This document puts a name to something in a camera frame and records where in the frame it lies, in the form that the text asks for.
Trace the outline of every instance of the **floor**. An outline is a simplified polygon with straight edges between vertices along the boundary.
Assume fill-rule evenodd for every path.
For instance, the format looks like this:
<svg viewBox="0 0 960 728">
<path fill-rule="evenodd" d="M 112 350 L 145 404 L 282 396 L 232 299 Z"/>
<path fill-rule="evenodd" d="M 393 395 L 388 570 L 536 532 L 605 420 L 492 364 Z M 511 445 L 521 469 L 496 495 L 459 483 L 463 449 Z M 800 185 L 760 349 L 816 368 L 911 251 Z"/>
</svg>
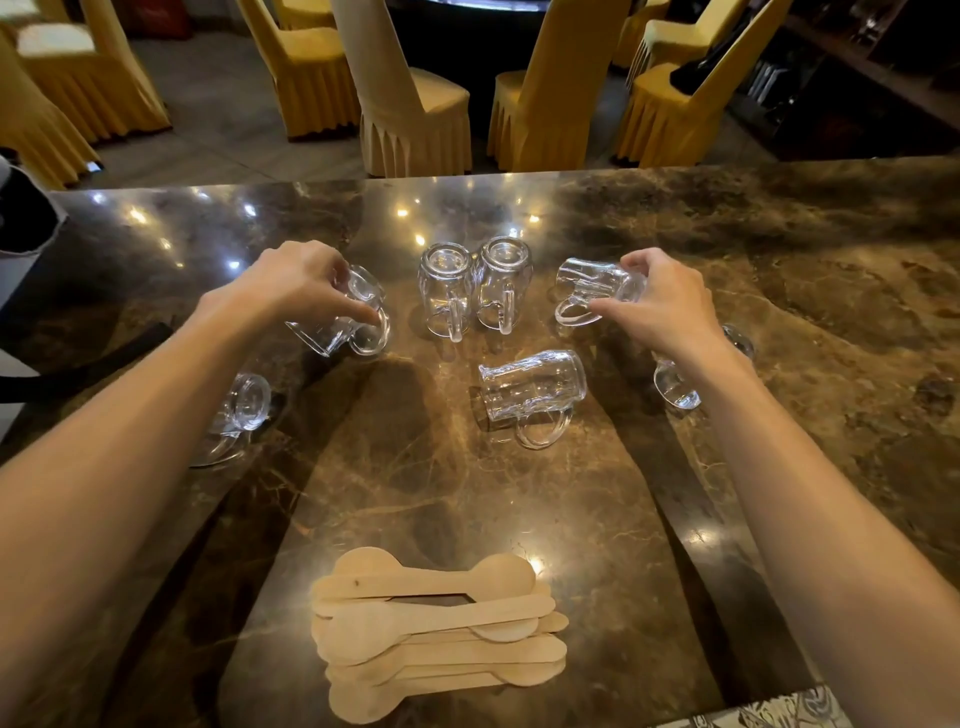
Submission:
<svg viewBox="0 0 960 728">
<path fill-rule="evenodd" d="M 202 33 L 190 40 L 137 40 L 143 61 L 170 110 L 171 132 L 97 145 L 104 171 L 82 188 L 364 179 L 355 134 L 289 142 L 266 65 L 249 37 Z M 626 104 L 624 77 L 611 73 L 590 130 L 587 167 L 608 167 Z M 474 139 L 474 173 L 496 172 Z M 774 158 L 727 118 L 705 159 L 753 164 Z"/>
</svg>

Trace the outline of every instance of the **shelf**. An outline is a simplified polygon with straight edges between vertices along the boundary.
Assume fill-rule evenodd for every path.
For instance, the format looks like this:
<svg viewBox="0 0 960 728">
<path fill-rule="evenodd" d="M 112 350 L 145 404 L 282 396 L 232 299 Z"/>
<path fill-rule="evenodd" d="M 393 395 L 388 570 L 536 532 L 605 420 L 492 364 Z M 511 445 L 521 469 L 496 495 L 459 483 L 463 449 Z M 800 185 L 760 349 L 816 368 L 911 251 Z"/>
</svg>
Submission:
<svg viewBox="0 0 960 728">
<path fill-rule="evenodd" d="M 783 27 L 960 132 L 960 95 L 931 88 L 930 77 L 908 76 L 874 63 L 866 58 L 863 47 L 818 31 L 797 15 L 787 15 Z"/>
</svg>

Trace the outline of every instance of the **table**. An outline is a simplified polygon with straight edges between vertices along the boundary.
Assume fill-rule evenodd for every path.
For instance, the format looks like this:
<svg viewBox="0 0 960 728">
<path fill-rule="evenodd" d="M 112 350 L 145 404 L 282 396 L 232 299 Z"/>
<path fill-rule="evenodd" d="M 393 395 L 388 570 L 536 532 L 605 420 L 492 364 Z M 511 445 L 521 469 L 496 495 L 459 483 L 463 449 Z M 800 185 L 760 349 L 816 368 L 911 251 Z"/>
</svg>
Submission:
<svg viewBox="0 0 960 728">
<path fill-rule="evenodd" d="M 470 133 L 487 138 L 497 74 L 526 68 L 547 0 L 388 0 L 407 63 L 470 92 Z"/>
<path fill-rule="evenodd" d="M 440 569 L 521 554 L 571 620 L 558 679 L 409 700 L 386 725 L 651 725 L 811 685 L 705 414 L 665 412 L 649 352 L 609 322 L 558 332 L 553 272 L 653 244 L 696 266 L 776 397 L 960 586 L 958 183 L 960 159 L 918 158 L 60 194 L 71 219 L 0 315 L 0 347 L 39 371 L 182 320 L 286 238 L 379 276 L 395 338 L 332 361 L 264 338 L 246 369 L 285 398 L 276 422 L 184 478 L 16 725 L 339 725 L 306 594 L 363 545 Z M 510 231 L 537 266 L 515 333 L 426 334 L 420 241 Z M 556 347 L 589 386 L 557 445 L 481 429 L 477 364 Z M 89 395 L 28 405 L 2 455 Z"/>
</svg>

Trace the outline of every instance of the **glassware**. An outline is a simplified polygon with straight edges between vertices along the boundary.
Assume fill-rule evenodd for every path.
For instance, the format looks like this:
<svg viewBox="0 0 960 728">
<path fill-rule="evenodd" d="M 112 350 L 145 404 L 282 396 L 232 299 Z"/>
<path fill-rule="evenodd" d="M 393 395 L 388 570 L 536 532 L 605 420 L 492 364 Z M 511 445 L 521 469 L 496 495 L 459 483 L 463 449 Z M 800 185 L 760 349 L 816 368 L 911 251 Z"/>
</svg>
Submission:
<svg viewBox="0 0 960 728">
<path fill-rule="evenodd" d="M 512 332 L 533 276 L 533 256 L 522 240 L 495 237 L 484 243 L 473 262 L 473 310 L 480 323 L 504 335 Z"/>
<path fill-rule="evenodd" d="M 724 324 L 721 328 L 727 340 L 753 361 L 756 353 L 753 342 L 733 324 Z M 663 359 L 657 363 L 657 369 L 654 371 L 654 386 L 657 387 L 661 397 L 678 409 L 690 410 L 700 406 L 700 395 L 697 394 L 697 390 L 690 386 L 677 368 L 677 364 L 670 359 Z"/>
<path fill-rule="evenodd" d="M 381 353 L 390 340 L 390 316 L 383 307 L 386 298 L 383 287 L 366 268 L 351 265 L 346 293 L 352 299 L 375 309 L 380 316 L 380 326 L 361 324 L 347 316 L 338 316 L 332 324 L 325 327 L 304 327 L 293 321 L 288 321 L 287 326 L 320 356 L 331 356 L 347 341 L 350 342 L 351 349 L 363 356 Z"/>
<path fill-rule="evenodd" d="M 464 338 L 469 323 L 472 280 L 470 252 L 456 243 L 437 243 L 420 257 L 417 282 L 426 327 L 453 343 Z"/>
<path fill-rule="evenodd" d="M 214 435 L 255 430 L 270 414 L 270 384 L 260 375 L 241 372 L 230 385 L 207 431 Z"/>
<path fill-rule="evenodd" d="M 570 257 L 557 271 L 558 288 L 573 292 L 557 304 L 554 316 L 557 323 L 566 327 L 581 327 L 600 320 L 600 316 L 585 310 L 570 315 L 571 309 L 586 308 L 593 299 L 618 299 L 638 301 L 647 287 L 647 277 L 632 273 L 617 263 L 602 263 Z"/>
<path fill-rule="evenodd" d="M 551 349 L 502 367 L 482 364 L 480 379 L 491 422 L 516 418 L 516 438 L 529 449 L 553 445 L 573 417 L 574 403 L 587 396 L 587 375 L 577 352 Z M 527 434 L 529 418 L 538 412 L 559 412 L 546 440 Z"/>
<path fill-rule="evenodd" d="M 260 375 L 238 374 L 206 435 L 194 450 L 191 468 L 205 468 L 243 454 L 250 433 L 270 416 L 270 384 Z"/>
</svg>

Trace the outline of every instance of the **chair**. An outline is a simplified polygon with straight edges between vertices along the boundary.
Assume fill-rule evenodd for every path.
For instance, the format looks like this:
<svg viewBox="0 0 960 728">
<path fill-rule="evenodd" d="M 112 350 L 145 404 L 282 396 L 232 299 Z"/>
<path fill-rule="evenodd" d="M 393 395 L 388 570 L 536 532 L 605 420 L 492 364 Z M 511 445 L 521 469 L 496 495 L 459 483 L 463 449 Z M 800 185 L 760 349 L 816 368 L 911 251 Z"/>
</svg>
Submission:
<svg viewBox="0 0 960 728">
<path fill-rule="evenodd" d="M 651 20 L 643 31 L 634 62 L 627 76 L 627 87 L 641 73 L 661 63 L 683 65 L 707 54 L 736 22 L 747 0 L 709 0 L 693 25 L 668 20 Z"/>
<path fill-rule="evenodd" d="M 89 141 L 170 128 L 153 82 L 130 48 L 110 0 L 81 0 L 86 25 L 24 28 L 27 71 Z"/>
<path fill-rule="evenodd" d="M 384 0 L 330 0 L 360 95 L 360 143 L 376 177 L 462 175 L 473 166 L 467 90 L 407 65 Z"/>
<path fill-rule="evenodd" d="M 770 0 L 692 96 L 670 85 L 670 73 L 679 68 L 675 63 L 662 63 L 638 76 L 617 132 L 615 155 L 641 167 L 693 165 L 703 159 L 716 138 L 724 106 L 789 7 L 790 0 Z"/>
<path fill-rule="evenodd" d="M 274 77 L 288 137 L 360 123 L 357 92 L 337 31 L 281 31 L 263 0 L 237 3 Z"/>
<path fill-rule="evenodd" d="M 487 154 L 501 170 L 579 169 L 629 0 L 553 0 L 526 71 L 496 77 Z"/>
<path fill-rule="evenodd" d="M 15 150 L 50 189 L 63 189 L 99 162 L 80 132 L 40 91 L 0 35 L 0 147 Z"/>
<path fill-rule="evenodd" d="M 663 20 L 669 7 L 670 0 L 647 0 L 645 5 L 628 15 L 623 21 L 620 42 L 613 51 L 611 63 L 619 68 L 630 68 L 631 63 L 634 62 L 636 50 L 643 40 L 643 31 L 646 30 L 647 23 L 650 20 Z"/>
<path fill-rule="evenodd" d="M 274 10 L 285 31 L 337 27 L 330 0 L 274 0 Z"/>
</svg>

